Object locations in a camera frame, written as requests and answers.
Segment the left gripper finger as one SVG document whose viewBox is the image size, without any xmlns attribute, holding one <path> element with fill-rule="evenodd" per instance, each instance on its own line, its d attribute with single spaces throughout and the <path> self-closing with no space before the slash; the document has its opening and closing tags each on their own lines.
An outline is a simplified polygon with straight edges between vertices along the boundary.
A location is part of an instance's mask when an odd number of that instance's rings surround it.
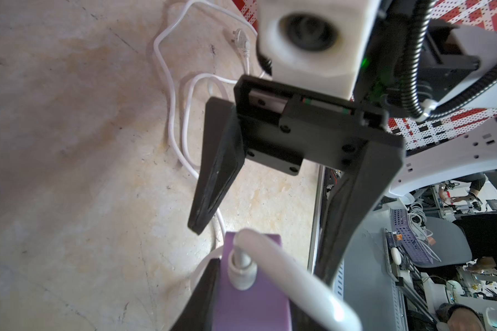
<svg viewBox="0 0 497 331">
<path fill-rule="evenodd" d="M 211 259 L 171 331 L 212 330 L 219 282 L 220 260 Z"/>
</svg>

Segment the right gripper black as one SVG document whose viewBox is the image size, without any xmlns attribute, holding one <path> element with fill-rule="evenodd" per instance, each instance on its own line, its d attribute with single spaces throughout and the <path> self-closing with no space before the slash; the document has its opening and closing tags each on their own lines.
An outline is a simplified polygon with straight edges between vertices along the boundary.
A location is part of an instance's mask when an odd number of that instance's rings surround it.
<svg viewBox="0 0 497 331">
<path fill-rule="evenodd" d="M 241 77 L 236 106 L 205 107 L 202 158 L 188 228 L 202 234 L 245 157 L 297 175 L 307 160 L 344 172 L 330 194 L 315 276 L 332 285 L 354 233 L 403 167 L 403 138 L 385 130 L 387 111 L 257 77 Z"/>
</svg>

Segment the purple power strip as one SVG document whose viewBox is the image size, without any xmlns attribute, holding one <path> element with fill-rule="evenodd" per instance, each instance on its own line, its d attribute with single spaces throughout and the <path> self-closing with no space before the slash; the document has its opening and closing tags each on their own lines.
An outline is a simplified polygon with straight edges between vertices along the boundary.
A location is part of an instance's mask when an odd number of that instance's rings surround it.
<svg viewBox="0 0 497 331">
<path fill-rule="evenodd" d="M 227 232 L 220 260 L 220 281 L 215 291 L 213 330 L 291 330 L 289 298 L 258 271 L 248 289 L 235 289 L 228 277 L 227 258 L 233 249 L 235 233 Z"/>
</svg>

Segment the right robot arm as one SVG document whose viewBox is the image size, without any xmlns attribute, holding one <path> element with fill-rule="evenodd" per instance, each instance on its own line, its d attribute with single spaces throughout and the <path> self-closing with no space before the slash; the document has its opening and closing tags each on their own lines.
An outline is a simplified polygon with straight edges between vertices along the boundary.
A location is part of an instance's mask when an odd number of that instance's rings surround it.
<svg viewBox="0 0 497 331">
<path fill-rule="evenodd" d="M 406 157 L 404 139 L 385 131 L 389 118 L 497 108 L 497 36 L 463 40 L 465 28 L 434 19 L 434 6 L 259 1 L 256 54 L 271 79 L 244 75 L 233 102 L 208 100 L 189 228 L 202 233 L 246 159 L 289 175 L 305 160 L 341 170 L 315 269 L 329 283 L 381 197 L 497 168 L 497 147 L 459 138 Z"/>
</svg>

